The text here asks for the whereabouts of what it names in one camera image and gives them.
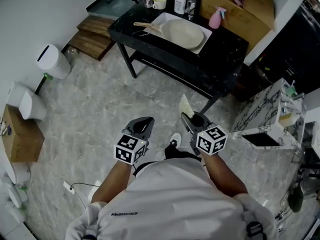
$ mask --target marble floor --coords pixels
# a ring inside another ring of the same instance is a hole
[[[40,91],[48,116],[38,122],[45,141],[37,163],[30,165],[27,224],[41,240],[61,240],[69,223],[84,211],[92,187],[77,185],[80,198],[63,182],[95,184],[103,181],[112,166],[113,144],[126,124],[152,116],[155,125],[149,151],[140,163],[164,157],[172,133],[183,136],[181,149],[190,150],[189,136],[180,118],[178,104],[183,94],[194,110],[207,100],[183,84],[137,61],[133,79],[115,45],[99,62],[83,53],[69,54],[72,71],[64,80],[46,81]],[[227,132],[239,111],[232,95],[220,98],[206,116]],[[220,156],[243,180],[249,193],[276,215],[298,165],[290,150],[255,150],[231,137]],[[280,239],[300,240],[318,212],[314,199],[304,201],[300,213],[286,219]]]
[[[111,2],[101,0],[88,10],[88,14],[117,20],[134,5],[135,2],[132,0],[112,0]]]

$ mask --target sink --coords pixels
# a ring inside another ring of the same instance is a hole
[[[151,23],[162,27],[166,22],[168,22],[169,20],[174,20],[174,19],[181,19],[181,18],[178,16],[175,16],[175,15],[172,15],[170,13],[163,12],[157,18],[155,18],[154,21],[152,21]],[[202,26],[199,26],[199,27],[203,32],[204,38],[203,38],[202,42],[199,44],[199,46],[190,50],[191,52],[193,52],[195,54],[200,53],[201,49],[204,47],[205,43],[208,41],[209,37],[212,34],[211,30],[206,29],[205,27],[202,27]],[[143,31],[164,39],[164,37],[162,36],[162,34],[160,32],[155,31],[151,28],[146,27]]]

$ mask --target white bin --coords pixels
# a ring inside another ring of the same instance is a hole
[[[50,76],[58,79],[66,78],[71,71],[67,58],[53,44],[46,44],[40,50],[36,64]]]

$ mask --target white toilet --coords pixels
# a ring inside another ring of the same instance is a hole
[[[27,215],[16,207],[12,201],[7,201],[4,206],[7,212],[10,213],[19,224],[27,220]]]
[[[22,84],[13,82],[9,90],[7,104],[19,108],[23,119],[43,120],[47,108],[41,98]]]
[[[25,162],[10,162],[5,152],[1,152],[0,161],[5,172],[13,184],[19,184],[30,180],[31,173]]]
[[[21,190],[18,186],[13,185],[8,175],[4,175],[1,178],[2,187],[4,188],[4,193],[10,202],[13,202],[14,206],[21,208],[23,203],[28,201],[28,196],[24,190]]]

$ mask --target cup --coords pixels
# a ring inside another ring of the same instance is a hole
[[[153,4],[153,0],[150,0],[150,1],[143,0],[143,3],[146,8],[151,8]]]
[[[167,0],[154,0],[153,1],[153,8],[158,10],[163,10],[166,8]]]

